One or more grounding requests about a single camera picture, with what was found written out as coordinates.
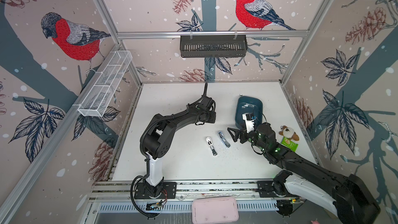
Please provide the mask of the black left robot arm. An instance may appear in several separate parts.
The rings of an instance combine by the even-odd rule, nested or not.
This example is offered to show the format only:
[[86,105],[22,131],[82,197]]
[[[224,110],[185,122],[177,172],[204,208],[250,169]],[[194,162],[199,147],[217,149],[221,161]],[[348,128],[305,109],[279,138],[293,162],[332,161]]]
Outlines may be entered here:
[[204,125],[216,122],[216,103],[207,96],[208,83],[205,83],[201,97],[186,109],[177,114],[163,116],[156,114],[144,130],[140,138],[140,152],[145,156],[146,174],[136,176],[131,184],[130,197],[133,206],[147,219],[155,219],[158,213],[148,213],[142,210],[135,202],[134,196],[137,187],[143,185],[144,193],[151,198],[157,198],[162,193],[164,176],[162,171],[162,158],[171,148],[175,133],[190,124]]

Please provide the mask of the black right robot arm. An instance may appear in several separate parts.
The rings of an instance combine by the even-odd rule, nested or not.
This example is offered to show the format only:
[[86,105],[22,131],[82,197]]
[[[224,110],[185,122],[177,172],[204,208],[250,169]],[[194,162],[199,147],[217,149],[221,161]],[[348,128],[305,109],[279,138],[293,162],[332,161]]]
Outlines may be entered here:
[[380,207],[363,180],[345,176],[312,163],[276,141],[269,123],[246,129],[228,128],[234,142],[249,142],[261,150],[272,165],[281,168],[273,179],[279,196],[292,194],[307,199],[333,213],[343,224],[372,224]]

